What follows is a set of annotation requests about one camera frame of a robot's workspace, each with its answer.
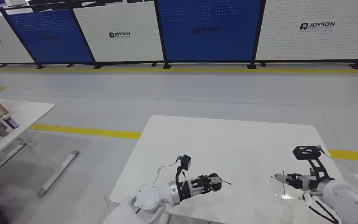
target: joyson logo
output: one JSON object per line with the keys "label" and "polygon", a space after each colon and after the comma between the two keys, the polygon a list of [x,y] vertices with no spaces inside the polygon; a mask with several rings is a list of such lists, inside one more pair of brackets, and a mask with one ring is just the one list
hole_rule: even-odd
{"label": "joyson logo", "polygon": [[196,27],[194,28],[194,33],[199,34],[199,33],[204,33],[204,32],[217,32],[220,31],[221,27]]}
{"label": "joyson logo", "polygon": [[331,29],[335,26],[336,22],[312,22],[310,25],[307,22],[301,24],[300,30],[319,30]]}
{"label": "joyson logo", "polygon": [[110,37],[114,39],[127,39],[130,38],[130,32],[110,32]]}

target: white table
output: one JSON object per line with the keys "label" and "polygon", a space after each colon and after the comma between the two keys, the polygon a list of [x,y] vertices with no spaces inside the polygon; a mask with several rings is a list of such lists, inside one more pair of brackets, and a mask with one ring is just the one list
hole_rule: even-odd
{"label": "white table", "polygon": [[[167,206],[168,214],[226,224],[327,223],[304,208],[302,201],[277,199],[271,191],[270,176],[276,172],[309,174],[308,161],[298,161],[292,153],[296,146],[319,144],[328,153],[310,125],[152,116],[111,200],[120,203],[137,187],[151,184],[160,166],[187,154],[192,157],[187,179],[215,172],[232,185],[223,184],[218,192],[195,196],[173,208]],[[320,160],[331,177],[342,180],[331,159],[321,156]],[[176,168],[162,169],[156,185],[174,180]]]}
{"label": "white table", "polygon": [[[8,136],[0,138],[0,166],[3,166],[6,161],[8,161],[13,155],[15,155],[20,149],[28,145],[30,148],[34,148],[37,144],[34,140],[26,137],[24,131],[43,117],[48,111],[50,111],[55,104],[46,104],[41,102],[24,102],[24,101],[15,101],[15,100],[1,100],[2,104],[8,111],[9,115],[14,118],[16,122],[20,125],[16,129],[10,129],[11,132]],[[64,171],[64,169],[69,165],[69,163],[74,159],[78,154],[78,151],[73,151],[71,155],[65,160],[62,164],[59,171],[55,172],[54,175],[44,184],[44,186],[39,190],[37,196],[43,197],[51,185],[56,181],[59,175]],[[49,166],[52,165],[49,160],[44,156],[39,155]]]}

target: gray floor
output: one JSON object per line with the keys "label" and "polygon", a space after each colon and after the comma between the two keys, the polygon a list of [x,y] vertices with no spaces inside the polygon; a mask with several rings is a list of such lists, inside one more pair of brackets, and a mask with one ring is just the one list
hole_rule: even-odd
{"label": "gray floor", "polygon": [[[7,87],[2,99],[55,103],[39,121],[44,124],[141,132],[152,115],[310,124],[328,148],[358,150],[354,74],[0,72],[0,85]],[[39,142],[37,150],[58,163],[72,150],[81,154],[41,199],[36,192],[53,170],[28,148],[6,163],[0,169],[0,207],[11,223],[98,223],[106,207],[102,196],[109,197],[136,141],[34,130],[29,135]],[[358,173],[357,162],[345,162]],[[358,179],[337,166],[358,187]]]}

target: white robotic arm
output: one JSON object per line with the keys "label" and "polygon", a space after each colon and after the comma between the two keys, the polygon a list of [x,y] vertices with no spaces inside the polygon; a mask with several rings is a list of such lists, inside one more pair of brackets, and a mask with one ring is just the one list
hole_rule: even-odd
{"label": "white robotic arm", "polygon": [[[323,164],[318,159],[321,156],[321,152],[325,153],[320,146],[297,146],[293,153],[298,160],[308,160],[312,166],[310,175],[275,174],[275,179],[304,192],[310,191],[309,194],[312,198],[313,196],[318,196],[321,202],[337,213],[343,224],[358,224],[358,190],[346,182],[329,177]],[[326,212],[326,215],[309,206],[313,212],[332,223],[338,224],[338,220],[333,214],[329,213],[319,201],[314,201]]]}
{"label": "white robotic arm", "polygon": [[156,223],[166,209],[166,204],[174,207],[181,201],[198,194],[220,190],[222,180],[217,174],[199,176],[184,182],[178,181],[182,170],[191,165],[189,156],[178,158],[181,165],[177,169],[176,181],[164,186],[144,184],[137,189],[136,195],[126,198],[105,219],[105,224],[153,224]]}

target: yellow floor line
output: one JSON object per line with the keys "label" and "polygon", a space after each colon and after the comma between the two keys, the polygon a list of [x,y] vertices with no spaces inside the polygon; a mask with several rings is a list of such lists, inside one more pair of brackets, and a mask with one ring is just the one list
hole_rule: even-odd
{"label": "yellow floor line", "polygon": [[[32,130],[45,130],[48,132],[62,132],[71,134],[88,134],[92,136],[107,136],[114,138],[130,138],[139,139],[141,133],[139,132],[126,132],[122,130],[104,130],[94,128],[80,128],[69,127],[49,124],[34,124],[31,126]],[[358,151],[348,150],[328,150],[333,158],[342,160],[358,160]]]}
{"label": "yellow floor line", "polygon": [[59,125],[48,124],[34,124],[31,126],[32,130],[46,130],[48,132],[63,132],[71,134],[89,134],[92,136],[107,136],[114,138],[131,138],[139,139],[141,133],[139,132],[125,132],[121,130],[104,130],[94,128],[80,128],[80,127],[68,127]]}
{"label": "yellow floor line", "polygon": [[221,73],[358,73],[358,69],[240,69],[240,68],[0,68],[0,72],[221,72]]}
{"label": "yellow floor line", "polygon": [[342,160],[358,160],[358,151],[328,150],[333,158]]}

